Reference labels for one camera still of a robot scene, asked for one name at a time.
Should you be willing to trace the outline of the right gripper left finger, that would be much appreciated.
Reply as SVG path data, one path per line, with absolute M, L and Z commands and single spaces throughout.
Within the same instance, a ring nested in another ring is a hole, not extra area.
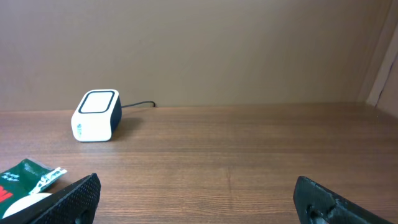
M 92 173 L 45 199 L 1 219 L 1 224 L 92 224 L 101 183 Z

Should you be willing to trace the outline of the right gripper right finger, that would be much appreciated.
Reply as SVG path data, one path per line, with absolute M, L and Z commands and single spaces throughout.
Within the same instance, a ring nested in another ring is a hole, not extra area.
M 301 224 L 392 224 L 305 176 L 296 181 L 293 201 Z

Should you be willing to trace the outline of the green 3M gloves packet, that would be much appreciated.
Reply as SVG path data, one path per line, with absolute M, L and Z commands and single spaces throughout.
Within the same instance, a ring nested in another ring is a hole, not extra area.
M 47 193 L 46 189 L 66 173 L 61 167 L 53 169 L 30 159 L 2 172 L 1 218 L 14 202 L 28 195 Z

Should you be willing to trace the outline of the green lidded jar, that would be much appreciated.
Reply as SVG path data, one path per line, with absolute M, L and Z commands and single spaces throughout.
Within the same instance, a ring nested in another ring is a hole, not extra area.
M 9 217 L 17 212 L 20 212 L 21 210 L 45 199 L 46 197 L 50 196 L 51 193 L 37 193 L 37 194 L 32 194 L 25 196 L 16 202 L 14 202 L 4 213 L 2 218 Z

